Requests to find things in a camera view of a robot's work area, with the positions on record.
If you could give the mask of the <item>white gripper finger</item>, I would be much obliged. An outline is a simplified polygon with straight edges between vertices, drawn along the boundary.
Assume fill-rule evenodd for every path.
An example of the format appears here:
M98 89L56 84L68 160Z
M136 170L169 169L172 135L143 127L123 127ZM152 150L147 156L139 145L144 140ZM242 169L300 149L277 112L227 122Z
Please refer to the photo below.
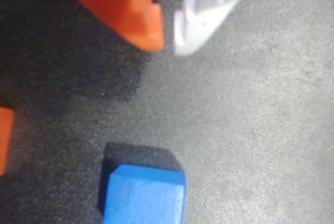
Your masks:
M199 50L240 0L183 0L174 13L174 53L188 56Z

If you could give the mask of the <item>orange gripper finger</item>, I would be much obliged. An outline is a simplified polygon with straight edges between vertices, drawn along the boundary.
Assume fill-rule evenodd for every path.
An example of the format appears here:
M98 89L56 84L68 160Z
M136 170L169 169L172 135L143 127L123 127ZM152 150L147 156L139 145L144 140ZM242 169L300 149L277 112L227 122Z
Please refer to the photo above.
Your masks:
M135 47L164 47L161 5L153 0L79 0L98 19Z

